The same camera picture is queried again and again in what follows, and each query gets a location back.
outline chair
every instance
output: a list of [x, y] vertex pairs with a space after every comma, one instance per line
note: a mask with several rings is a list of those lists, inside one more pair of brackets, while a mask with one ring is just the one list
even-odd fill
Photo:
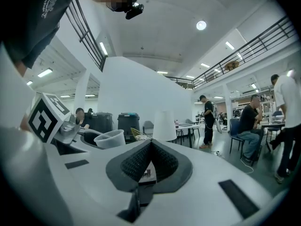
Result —
[[[282, 115], [282, 111], [275, 111], [275, 112], [272, 114], [272, 117], [276, 117], [276, 116], [278, 116], [278, 115]], [[273, 131], [275, 131], [276, 134], [277, 134], [277, 132], [278, 132], [279, 130], [281, 130], [281, 129], [280, 129], [280, 128], [269, 127], [269, 128], [268, 128], [268, 132], [267, 132], [267, 137], [266, 137], [265, 141], [266, 141], [266, 142], [268, 141], [269, 131], [271, 132], [271, 136], [270, 136], [270, 138], [269, 138], [269, 140], [271, 141], [271, 140], [272, 140]]]
[[[196, 122], [193, 122], [193, 121], [191, 121], [191, 120], [189, 120], [189, 119], [186, 119], [186, 123], [187, 123], [187, 124], [191, 124], [191, 125], [194, 125], [194, 124], [197, 125]], [[195, 136], [194, 136], [194, 130], [198, 130], [198, 137], [201, 137], [201, 136], [200, 136], [200, 134], [199, 134], [199, 129], [198, 129], [198, 128], [197, 128], [197, 129], [192, 129], [193, 138], [194, 138], [194, 140], [196, 140], [196, 138], [195, 138]]]
[[232, 142], [233, 142], [233, 139], [234, 139], [234, 140], [239, 141], [239, 144], [238, 144], [238, 151], [239, 151], [239, 148], [240, 148], [240, 143], [242, 142], [242, 145], [241, 145], [241, 152], [240, 152], [240, 158], [241, 158], [242, 155], [243, 155], [243, 146], [244, 146], [245, 140], [240, 139], [240, 138], [237, 137], [237, 134], [238, 134], [238, 127], [239, 127], [239, 120], [238, 120], [238, 119], [230, 119], [231, 147], [230, 147], [230, 153], [229, 153], [229, 154], [231, 154], [231, 150], [232, 150]]
[[143, 133], [145, 135], [152, 135], [152, 133], [146, 133], [145, 129], [153, 129], [154, 130], [154, 124], [151, 121], [145, 121], [142, 129], [143, 129]]

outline black t-shirt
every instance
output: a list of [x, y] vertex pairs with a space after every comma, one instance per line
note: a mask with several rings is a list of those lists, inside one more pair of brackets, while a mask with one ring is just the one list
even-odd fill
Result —
[[246, 105], [239, 120], [238, 134], [247, 130], [252, 130], [257, 115], [256, 109], [253, 109], [250, 105]]
[[1, 39], [13, 62], [23, 61], [31, 68], [51, 42], [72, 0], [12, 1], [13, 6], [1, 6], [5, 21]]
[[[212, 105], [210, 100], [207, 100], [207, 102], [205, 103], [205, 112], [207, 110], [213, 111], [213, 105]], [[205, 118], [206, 123], [214, 122], [214, 117], [213, 117], [212, 113], [209, 113], [208, 115], [205, 115], [204, 118]]]

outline jeans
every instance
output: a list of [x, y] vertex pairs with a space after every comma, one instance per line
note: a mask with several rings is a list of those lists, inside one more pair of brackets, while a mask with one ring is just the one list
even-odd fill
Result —
[[[290, 158], [291, 150], [293, 147], [293, 154]], [[284, 177], [286, 175], [286, 169], [293, 171], [298, 163], [298, 159], [301, 153], [301, 124], [296, 127], [285, 129], [285, 141], [282, 159], [278, 168], [278, 175]]]
[[205, 122], [205, 138], [204, 138], [205, 145], [208, 145], [209, 142], [212, 142], [213, 124], [214, 124], [214, 120]]
[[261, 130], [252, 129], [252, 130], [243, 131], [242, 133], [237, 135], [238, 138], [249, 142], [249, 146], [245, 146], [245, 151], [244, 151], [245, 157], [252, 158], [254, 152], [260, 146], [261, 144], [261, 141], [259, 141], [260, 134], [261, 134]]

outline gray floor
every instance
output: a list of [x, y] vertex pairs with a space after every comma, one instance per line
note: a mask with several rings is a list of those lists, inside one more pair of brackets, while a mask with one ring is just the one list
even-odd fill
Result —
[[[203, 140], [204, 140], [204, 125], [202, 125], [199, 131], [200, 131], [200, 137], [198, 137], [198, 131], [195, 130], [194, 134], [196, 140], [192, 139], [192, 147], [194, 149], [201, 150], [203, 152], [208, 152], [208, 153], [212, 153], [211, 151], [219, 151], [223, 154], [224, 160], [228, 161], [238, 169], [242, 170], [243, 172], [252, 171], [250, 168], [246, 167], [240, 161], [241, 147], [238, 152], [238, 141], [233, 140], [232, 151], [231, 154], [229, 154], [231, 138], [226, 131], [223, 131], [223, 133], [220, 134], [216, 130], [216, 127], [214, 127], [213, 140], [212, 140], [213, 146], [211, 147], [211, 149], [209, 148], [199, 149], [199, 146], [203, 144]], [[280, 164], [284, 145], [282, 144], [281, 146], [278, 146], [278, 148], [275, 151], [270, 153], [265, 145], [265, 136], [261, 144], [264, 146], [262, 148], [260, 158], [253, 165], [254, 172], [248, 175], [254, 178], [256, 181], [258, 181], [262, 186], [264, 186], [267, 189], [267, 191], [271, 193], [272, 196], [276, 196], [280, 191], [284, 190], [290, 185], [294, 174], [292, 174], [289, 178], [285, 178], [283, 184], [279, 185], [274, 179], [274, 173]], [[189, 141], [187, 137], [185, 137], [185, 141], [182, 142], [182, 145], [189, 147]]]

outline metal railing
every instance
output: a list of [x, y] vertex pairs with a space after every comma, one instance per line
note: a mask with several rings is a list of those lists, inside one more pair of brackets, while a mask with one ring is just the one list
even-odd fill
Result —
[[101, 71], [103, 71], [106, 56], [103, 55], [102, 51], [99, 49], [94, 36], [91, 33], [79, 0], [75, 0], [75, 3], [72, 1], [65, 13], [75, 32], [79, 36], [79, 42], [84, 44], [94, 63]]
[[289, 18], [287, 16], [283, 17], [247, 44], [195, 78], [192, 81], [193, 89], [205, 85], [238, 68], [244, 63], [289, 39], [296, 33], [297, 32]]
[[193, 89], [194, 88], [194, 84], [193, 84], [192, 80], [176, 78], [176, 77], [169, 77], [169, 76], [165, 76], [165, 77], [176, 82], [178, 85], [182, 86], [184, 89]]

